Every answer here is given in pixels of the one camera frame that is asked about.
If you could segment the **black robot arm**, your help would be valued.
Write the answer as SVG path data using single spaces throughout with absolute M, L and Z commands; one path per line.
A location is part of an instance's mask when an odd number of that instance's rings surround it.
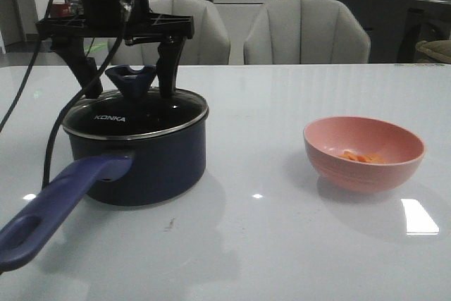
M 83 42 L 88 37 L 112 37 L 128 46 L 158 43 L 159 91 L 163 98 L 175 93 L 181 51 L 194 35 L 191 16 L 153 12 L 148 0 L 81 0 L 81 4 L 81 15 L 43 18 L 36 27 L 42 39 L 51 39 L 51 50 L 87 89 L 88 98 L 97 98 L 102 91 L 96 63 L 84 53 Z

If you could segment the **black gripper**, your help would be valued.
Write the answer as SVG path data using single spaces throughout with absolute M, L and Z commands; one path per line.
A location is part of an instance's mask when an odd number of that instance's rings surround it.
M 84 16 L 41 19 L 36 23 L 39 37 L 51 40 L 51 50 L 60 56 L 71 69 L 81 88 L 85 88 L 97 75 L 96 61 L 85 55 L 85 38 L 116 38 L 121 25 L 94 25 Z M 156 74 L 159 92 L 164 99 L 175 93 L 178 65 L 186 38 L 194 35 L 192 16 L 175 16 L 148 13 L 136 23 L 127 23 L 124 39 L 138 42 L 161 42 L 158 46 L 159 59 Z

